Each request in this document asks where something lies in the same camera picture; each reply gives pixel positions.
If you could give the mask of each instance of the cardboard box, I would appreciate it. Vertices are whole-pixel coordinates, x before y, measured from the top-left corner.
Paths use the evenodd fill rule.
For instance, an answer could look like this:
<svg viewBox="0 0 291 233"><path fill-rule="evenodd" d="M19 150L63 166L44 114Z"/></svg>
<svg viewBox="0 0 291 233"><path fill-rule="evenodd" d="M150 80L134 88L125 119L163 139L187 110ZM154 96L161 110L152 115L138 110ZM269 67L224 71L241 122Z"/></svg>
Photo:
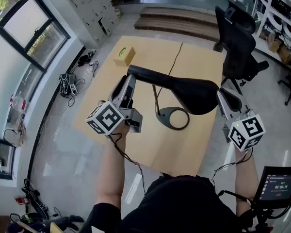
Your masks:
<svg viewBox="0 0 291 233"><path fill-rule="evenodd" d="M277 53L283 64L291 66L291 52L284 44L280 46Z"/></svg>
<svg viewBox="0 0 291 233"><path fill-rule="evenodd" d="M282 41L277 38L274 33L270 33L270 35L267 37L267 43L268 49L271 52L276 52L279 49Z"/></svg>
<svg viewBox="0 0 291 233"><path fill-rule="evenodd" d="M136 52L133 47L123 48L119 52L118 56L115 59L113 59L113 61L118 66L128 67L135 54Z"/></svg>

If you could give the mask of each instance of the window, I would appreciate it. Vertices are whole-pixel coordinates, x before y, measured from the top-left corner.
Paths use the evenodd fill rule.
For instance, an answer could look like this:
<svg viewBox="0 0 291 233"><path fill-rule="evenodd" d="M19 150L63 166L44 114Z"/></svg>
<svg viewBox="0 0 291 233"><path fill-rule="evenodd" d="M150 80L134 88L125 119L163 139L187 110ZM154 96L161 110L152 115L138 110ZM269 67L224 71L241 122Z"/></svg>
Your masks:
<svg viewBox="0 0 291 233"><path fill-rule="evenodd" d="M0 0L0 178L11 179L15 148L3 140L24 115L11 95L29 101L52 60L70 38L42 0Z"/></svg>
<svg viewBox="0 0 291 233"><path fill-rule="evenodd" d="M15 148L0 142L0 178L12 179Z"/></svg>

